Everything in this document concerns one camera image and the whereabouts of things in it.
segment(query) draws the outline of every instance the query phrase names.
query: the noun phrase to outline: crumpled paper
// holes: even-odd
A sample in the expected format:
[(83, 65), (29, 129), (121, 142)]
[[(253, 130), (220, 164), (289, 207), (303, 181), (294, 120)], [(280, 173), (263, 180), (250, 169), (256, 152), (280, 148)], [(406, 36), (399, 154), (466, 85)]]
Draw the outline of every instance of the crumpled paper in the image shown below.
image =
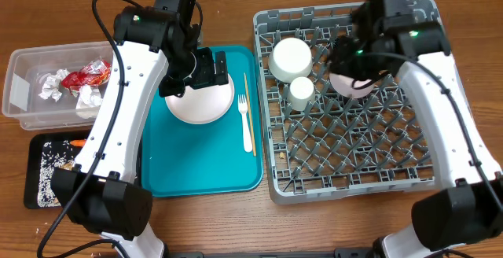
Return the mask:
[[(97, 86), (84, 85), (79, 89), (79, 100), (77, 101), (77, 109), (87, 109), (87, 108), (95, 108), (99, 107), (103, 102), (103, 98), (101, 98), (100, 90)], [(91, 117), (96, 117), (99, 110), (90, 111), (90, 112), (80, 112), (77, 111), (77, 115), (88, 119)]]
[(49, 97), (53, 98), (54, 101), (59, 101), (61, 98), (61, 93), (59, 91), (60, 82), (63, 80), (70, 72), (66, 69), (58, 69), (56, 75), (49, 75), (46, 78), (46, 81), (42, 85), (42, 93), (39, 94), (44, 100), (47, 100)]

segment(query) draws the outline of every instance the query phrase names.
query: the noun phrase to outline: wood grain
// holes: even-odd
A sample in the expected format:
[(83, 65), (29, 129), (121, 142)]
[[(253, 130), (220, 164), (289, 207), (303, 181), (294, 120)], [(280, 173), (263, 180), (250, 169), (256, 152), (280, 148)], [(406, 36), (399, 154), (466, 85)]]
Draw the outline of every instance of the wood grain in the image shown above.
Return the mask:
[[(136, 0), (151, 5), (154, 0)], [(361, 0), (199, 0), (204, 9), (204, 45), (252, 48), (252, 18), (264, 9), (316, 6)], [(452, 42), (472, 112), (487, 147), (503, 161), (503, 0), (436, 0)], [(124, 4), (99, 3), (108, 27)], [(90, 0), (0, 1), (0, 84), (10, 54), (19, 48), (104, 40)], [(23, 131), (17, 120), (0, 116), (0, 257), (33, 257), (58, 208), (23, 206), (28, 144), (40, 131)], [(382, 193), (301, 205), (276, 205), (264, 180), (257, 189), (199, 197), (155, 199), (150, 223), (172, 251), (330, 251), (370, 245), (410, 222), (410, 208), (430, 193)], [(67, 219), (46, 255), (96, 239)], [(461, 250), (476, 257), (501, 256), (503, 238)], [(85, 251), (110, 252), (108, 247)]]

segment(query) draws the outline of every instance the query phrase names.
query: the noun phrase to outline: dish rack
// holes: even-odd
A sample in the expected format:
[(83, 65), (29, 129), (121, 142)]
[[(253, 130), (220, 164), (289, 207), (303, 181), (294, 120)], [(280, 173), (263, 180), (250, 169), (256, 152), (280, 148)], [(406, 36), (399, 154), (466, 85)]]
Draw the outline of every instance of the dish rack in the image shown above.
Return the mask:
[[(437, 20), (433, 0), (408, 0), (417, 23)], [(350, 12), (361, 2), (261, 11), (255, 14), (255, 59), (270, 196), (278, 204), (358, 194), (435, 188), (426, 140), (413, 108), (392, 76), (360, 99), (337, 94), (325, 66), (340, 35), (352, 35)], [(282, 39), (305, 41), (316, 99), (303, 112), (286, 102), (268, 57)]]

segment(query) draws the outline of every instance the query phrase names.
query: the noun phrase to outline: blue tray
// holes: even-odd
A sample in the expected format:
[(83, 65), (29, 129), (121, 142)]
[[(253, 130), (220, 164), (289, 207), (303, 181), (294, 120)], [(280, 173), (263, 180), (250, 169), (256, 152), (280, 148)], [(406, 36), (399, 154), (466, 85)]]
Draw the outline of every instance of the blue tray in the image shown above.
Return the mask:
[[(213, 123), (194, 125), (177, 119), (158, 94), (152, 101), (143, 130), (141, 184), (155, 197), (173, 197), (247, 191), (263, 176), (262, 139), (255, 62), (243, 46), (214, 46), (226, 52), (227, 69), (234, 81), (229, 111)], [(257, 157), (243, 148), (237, 95), (246, 94), (248, 78)]]

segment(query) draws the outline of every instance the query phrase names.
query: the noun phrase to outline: fork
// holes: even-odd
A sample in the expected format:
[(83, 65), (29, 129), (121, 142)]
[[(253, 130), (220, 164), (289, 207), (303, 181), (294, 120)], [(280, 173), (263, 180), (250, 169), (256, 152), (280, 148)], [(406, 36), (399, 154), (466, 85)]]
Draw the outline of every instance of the fork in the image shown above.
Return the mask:
[(248, 112), (248, 104), (246, 102), (246, 97), (241, 94), (237, 96), (237, 109), (241, 113), (241, 119), (243, 120), (243, 143), (244, 151), (252, 151), (252, 137), (250, 136), (250, 128), (248, 127), (248, 120), (246, 119), (246, 113)]

